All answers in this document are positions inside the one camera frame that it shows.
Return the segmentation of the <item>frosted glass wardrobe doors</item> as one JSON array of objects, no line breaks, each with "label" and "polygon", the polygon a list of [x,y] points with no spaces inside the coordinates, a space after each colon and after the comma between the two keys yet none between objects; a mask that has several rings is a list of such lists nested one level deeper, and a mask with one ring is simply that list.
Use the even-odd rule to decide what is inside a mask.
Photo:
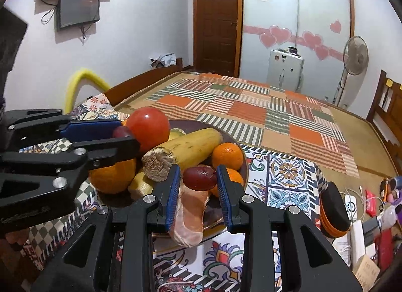
[{"label": "frosted glass wardrobe doors", "polygon": [[303,57],[299,93],[332,102],[351,37],[351,0],[243,0],[240,77],[267,83],[273,49]]}]

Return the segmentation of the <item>small wall monitor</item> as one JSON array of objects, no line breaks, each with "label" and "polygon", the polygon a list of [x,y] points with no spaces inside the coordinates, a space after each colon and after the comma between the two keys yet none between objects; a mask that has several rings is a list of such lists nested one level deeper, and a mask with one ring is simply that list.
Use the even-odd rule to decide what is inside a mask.
[{"label": "small wall monitor", "polygon": [[59,0],[56,7],[57,30],[98,22],[99,12],[100,0]]}]

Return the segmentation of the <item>small orange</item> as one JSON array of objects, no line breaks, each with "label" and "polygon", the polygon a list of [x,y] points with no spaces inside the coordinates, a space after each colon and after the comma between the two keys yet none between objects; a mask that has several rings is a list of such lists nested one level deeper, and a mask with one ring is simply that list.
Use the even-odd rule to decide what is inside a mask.
[{"label": "small orange", "polygon": [[224,142],[216,146],[212,152],[211,163],[214,168],[224,165],[239,170],[244,162],[242,149],[234,143]]}]

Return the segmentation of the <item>white standing fan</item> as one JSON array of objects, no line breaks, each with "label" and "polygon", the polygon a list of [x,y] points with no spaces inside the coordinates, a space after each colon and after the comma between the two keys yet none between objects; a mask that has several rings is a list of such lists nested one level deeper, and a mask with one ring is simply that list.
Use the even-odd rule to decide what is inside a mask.
[{"label": "white standing fan", "polygon": [[347,109],[355,100],[367,71],[369,50],[360,36],[351,37],[343,51],[343,73],[332,104]]}]

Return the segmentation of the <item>silver suitcase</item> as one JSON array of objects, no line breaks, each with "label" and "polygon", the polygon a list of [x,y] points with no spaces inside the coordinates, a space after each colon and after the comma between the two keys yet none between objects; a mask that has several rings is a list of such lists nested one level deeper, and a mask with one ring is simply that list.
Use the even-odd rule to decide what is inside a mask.
[{"label": "silver suitcase", "polygon": [[304,59],[298,49],[273,49],[268,62],[266,82],[280,89],[297,92],[303,81]]}]

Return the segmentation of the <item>pile of toys and bags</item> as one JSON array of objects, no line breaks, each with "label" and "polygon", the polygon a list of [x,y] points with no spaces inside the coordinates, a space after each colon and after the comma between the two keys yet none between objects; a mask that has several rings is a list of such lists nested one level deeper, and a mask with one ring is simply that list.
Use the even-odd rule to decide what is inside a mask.
[{"label": "pile of toys and bags", "polygon": [[401,225],[401,189],[402,176],[397,176],[391,179],[383,179],[380,183],[380,198],[383,202],[388,202],[395,207],[395,212],[398,218],[398,223]]}]

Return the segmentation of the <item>wooden bed headboard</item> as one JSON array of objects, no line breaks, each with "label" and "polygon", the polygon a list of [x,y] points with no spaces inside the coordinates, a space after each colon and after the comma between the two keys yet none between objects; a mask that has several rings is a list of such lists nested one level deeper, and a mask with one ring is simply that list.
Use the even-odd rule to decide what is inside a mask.
[{"label": "wooden bed headboard", "polygon": [[384,70],[380,72],[367,120],[384,143],[396,171],[401,174],[401,83],[388,78]]}]

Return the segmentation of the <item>colourful patterned blanket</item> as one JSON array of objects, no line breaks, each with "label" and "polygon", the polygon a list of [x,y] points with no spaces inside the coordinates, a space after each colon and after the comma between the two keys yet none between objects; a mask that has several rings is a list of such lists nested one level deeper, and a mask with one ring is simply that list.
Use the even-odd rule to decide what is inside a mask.
[{"label": "colourful patterned blanket", "polygon": [[[267,206],[284,209],[296,205],[315,224],[320,222],[318,190],[320,169],[283,153],[243,144],[248,177],[245,190]],[[105,195],[90,181],[81,184],[72,214],[30,228],[22,255],[39,274],[58,249],[101,204],[122,206],[128,193]],[[153,238],[153,265],[157,291],[238,291],[242,275],[245,238],[230,234],[223,223],[204,232],[201,244],[181,247],[167,236]]]}]

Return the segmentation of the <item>raw meat slice toy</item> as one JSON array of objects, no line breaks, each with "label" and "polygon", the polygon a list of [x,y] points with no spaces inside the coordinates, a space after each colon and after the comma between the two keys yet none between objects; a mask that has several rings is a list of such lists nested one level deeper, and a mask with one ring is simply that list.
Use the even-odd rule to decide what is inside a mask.
[{"label": "raw meat slice toy", "polygon": [[203,216],[208,200],[208,191],[192,190],[181,182],[174,222],[169,230],[170,237],[178,245],[190,248],[202,242]]}]

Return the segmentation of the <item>large orange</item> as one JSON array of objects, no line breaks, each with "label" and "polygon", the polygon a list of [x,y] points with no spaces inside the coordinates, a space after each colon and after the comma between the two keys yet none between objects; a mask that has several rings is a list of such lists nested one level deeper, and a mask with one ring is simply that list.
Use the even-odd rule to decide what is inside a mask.
[{"label": "large orange", "polygon": [[115,165],[89,172],[91,184],[100,192],[117,194],[126,190],[136,174],[136,160],[130,159]]}]

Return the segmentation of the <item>red tomato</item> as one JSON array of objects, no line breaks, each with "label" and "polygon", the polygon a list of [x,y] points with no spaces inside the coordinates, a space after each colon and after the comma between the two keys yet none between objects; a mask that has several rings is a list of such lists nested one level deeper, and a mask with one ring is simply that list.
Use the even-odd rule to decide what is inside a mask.
[{"label": "red tomato", "polygon": [[153,107],[142,107],[135,110],[127,119],[126,126],[140,144],[140,153],[168,141],[170,123],[160,110]]}]

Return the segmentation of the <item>yellow foam tube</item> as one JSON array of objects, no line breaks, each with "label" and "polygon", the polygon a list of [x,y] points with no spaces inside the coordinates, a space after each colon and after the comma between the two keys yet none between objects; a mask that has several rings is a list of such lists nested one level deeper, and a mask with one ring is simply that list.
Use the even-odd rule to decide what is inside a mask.
[{"label": "yellow foam tube", "polygon": [[73,110],[76,97],[82,86],[82,81],[88,81],[91,85],[98,88],[102,93],[110,89],[110,85],[94,71],[87,68],[81,68],[70,77],[65,94],[65,113],[70,113]]}]

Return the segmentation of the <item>patchwork striped bed mat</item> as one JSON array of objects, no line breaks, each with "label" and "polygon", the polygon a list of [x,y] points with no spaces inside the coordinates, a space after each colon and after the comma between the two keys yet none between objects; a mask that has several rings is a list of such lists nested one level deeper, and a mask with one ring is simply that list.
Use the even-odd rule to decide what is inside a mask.
[{"label": "patchwork striped bed mat", "polygon": [[183,73],[146,101],[171,119],[208,123],[239,142],[359,176],[330,108],[312,97],[231,76]]}]

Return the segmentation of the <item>red grape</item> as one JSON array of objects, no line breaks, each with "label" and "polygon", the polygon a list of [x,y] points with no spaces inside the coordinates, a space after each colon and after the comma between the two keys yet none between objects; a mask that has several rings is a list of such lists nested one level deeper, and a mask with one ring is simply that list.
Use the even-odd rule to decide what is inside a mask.
[{"label": "red grape", "polygon": [[183,173],[183,183],[195,191],[211,190],[217,184],[216,171],[207,165],[190,167]]}]

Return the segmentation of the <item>small tangerine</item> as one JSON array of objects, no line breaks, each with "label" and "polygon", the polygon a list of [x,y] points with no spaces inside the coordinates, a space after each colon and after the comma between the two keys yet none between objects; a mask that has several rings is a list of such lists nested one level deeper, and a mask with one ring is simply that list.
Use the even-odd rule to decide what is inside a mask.
[{"label": "small tangerine", "polygon": [[[245,181],[241,174],[237,172],[235,169],[227,168],[228,175],[233,182],[237,182],[241,184],[243,187],[245,186]],[[209,193],[213,194],[215,197],[219,197],[219,191],[217,190],[217,186],[209,190]]]}]

